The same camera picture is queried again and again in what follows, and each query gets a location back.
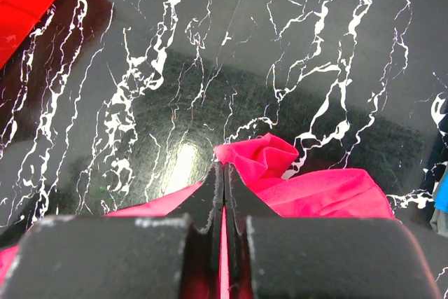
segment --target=marble countertop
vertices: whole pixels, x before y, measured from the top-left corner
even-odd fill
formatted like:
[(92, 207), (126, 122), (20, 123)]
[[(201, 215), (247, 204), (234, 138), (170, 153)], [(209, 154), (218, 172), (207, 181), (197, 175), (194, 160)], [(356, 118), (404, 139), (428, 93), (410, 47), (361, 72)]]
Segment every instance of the marble countertop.
[(271, 132), (285, 177), (366, 169), (448, 298), (447, 0), (56, 0), (0, 70), (0, 242), (204, 177)]

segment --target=black marble surface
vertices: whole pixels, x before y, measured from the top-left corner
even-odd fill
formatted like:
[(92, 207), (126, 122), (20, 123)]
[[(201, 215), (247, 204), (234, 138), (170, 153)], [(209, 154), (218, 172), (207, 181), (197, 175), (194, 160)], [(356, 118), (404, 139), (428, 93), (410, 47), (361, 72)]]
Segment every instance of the black marble surface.
[(428, 224), (447, 15), (446, 0), (56, 0), (0, 71), (1, 246), (44, 215), (175, 191), (214, 146), (271, 132), (301, 153), (286, 177), (366, 169), (447, 298), (448, 241)]

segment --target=crumpled cloth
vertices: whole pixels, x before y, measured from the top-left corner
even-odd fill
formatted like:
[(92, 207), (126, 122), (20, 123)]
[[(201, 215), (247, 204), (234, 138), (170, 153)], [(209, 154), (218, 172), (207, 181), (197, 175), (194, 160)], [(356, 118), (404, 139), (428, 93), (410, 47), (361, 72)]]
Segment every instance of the crumpled cloth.
[[(271, 134), (220, 145), (214, 151), (223, 164), (234, 164), (244, 183), (281, 216), (395, 218), (385, 194), (362, 169), (327, 169), (283, 180), (281, 176), (297, 158), (298, 152), (294, 146)], [(160, 199), (114, 211), (107, 216), (164, 216), (200, 186), (199, 182)], [(0, 283), (17, 250), (14, 246), (0, 252)], [(227, 260), (226, 244), (222, 251), (221, 260)], [(221, 271), (221, 274), (225, 277), (227, 270)]]
[(429, 221), (434, 232), (448, 238), (448, 213), (434, 209), (433, 217)]
[(433, 193), (434, 207), (443, 211), (448, 212), (448, 169), (445, 170), (437, 189)]

